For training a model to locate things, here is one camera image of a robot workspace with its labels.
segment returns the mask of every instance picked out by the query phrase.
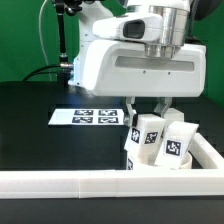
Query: green background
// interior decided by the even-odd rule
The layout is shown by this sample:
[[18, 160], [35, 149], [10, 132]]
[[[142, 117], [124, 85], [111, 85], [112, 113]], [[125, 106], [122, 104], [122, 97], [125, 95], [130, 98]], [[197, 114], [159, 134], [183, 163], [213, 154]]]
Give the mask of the green background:
[[[38, 34], [38, 16], [44, 0], [1, 1], [0, 8], [0, 82], [20, 81], [33, 70], [45, 66]], [[114, 15], [122, 8], [113, 1], [104, 3]], [[207, 72], [204, 94], [224, 107], [224, 4], [209, 17], [195, 22], [193, 34], [207, 47]], [[77, 17], [65, 16], [67, 52], [69, 60], [78, 53]], [[42, 19], [44, 46], [50, 64], [59, 59], [58, 27], [55, 9], [48, 1]], [[49, 80], [40, 75], [32, 80]]]

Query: white robot body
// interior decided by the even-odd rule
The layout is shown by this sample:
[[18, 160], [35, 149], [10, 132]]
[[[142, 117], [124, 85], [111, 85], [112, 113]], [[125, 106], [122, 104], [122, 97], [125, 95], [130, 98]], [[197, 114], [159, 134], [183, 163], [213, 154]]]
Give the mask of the white robot body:
[[84, 86], [97, 96], [196, 97], [204, 88], [205, 47], [185, 44], [168, 60], [145, 56], [141, 43], [96, 40], [86, 65]]

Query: white plastic housing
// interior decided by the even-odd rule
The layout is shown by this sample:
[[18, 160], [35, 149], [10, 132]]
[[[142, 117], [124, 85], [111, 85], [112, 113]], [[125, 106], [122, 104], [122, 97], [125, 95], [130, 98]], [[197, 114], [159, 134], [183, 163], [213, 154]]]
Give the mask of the white plastic housing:
[[[127, 38], [124, 36], [124, 27], [131, 21], [141, 21], [145, 25], [144, 35], [141, 38]], [[163, 18], [157, 14], [125, 14], [123, 17], [112, 17], [99, 20], [93, 24], [93, 34], [106, 39], [135, 40], [138, 42], [152, 42], [160, 38]]]
[[98, 96], [192, 97], [205, 82], [204, 46], [185, 44], [171, 60], [145, 56], [141, 43], [94, 41], [87, 52], [84, 87]]

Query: black and white pattern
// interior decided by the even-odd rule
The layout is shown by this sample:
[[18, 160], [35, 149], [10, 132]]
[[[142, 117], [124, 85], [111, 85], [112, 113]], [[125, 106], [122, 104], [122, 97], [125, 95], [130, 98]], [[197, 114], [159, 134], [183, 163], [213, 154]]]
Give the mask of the black and white pattern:
[[148, 133], [145, 139], [145, 144], [153, 144], [156, 142], [158, 132]]
[[78, 116], [92, 116], [94, 110], [75, 110], [74, 115]]
[[72, 119], [72, 123], [74, 124], [90, 124], [93, 123], [92, 117], [74, 117]]
[[133, 170], [133, 162], [128, 159], [128, 170]]
[[117, 117], [99, 117], [98, 118], [99, 124], [118, 124], [118, 118]]
[[135, 128], [132, 128], [131, 140], [136, 143], [139, 143], [139, 139], [140, 139], [140, 131]]
[[99, 116], [117, 116], [117, 110], [99, 110]]
[[122, 109], [55, 109], [49, 125], [123, 125]]
[[166, 154], [180, 156], [181, 155], [181, 142], [167, 140]]

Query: fiducial marker sheet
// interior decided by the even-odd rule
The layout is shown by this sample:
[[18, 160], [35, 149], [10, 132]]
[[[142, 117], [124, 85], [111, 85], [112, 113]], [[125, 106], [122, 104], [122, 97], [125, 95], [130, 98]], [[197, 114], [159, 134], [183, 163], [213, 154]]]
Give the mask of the fiducial marker sheet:
[[123, 125], [121, 109], [55, 109], [49, 125]]

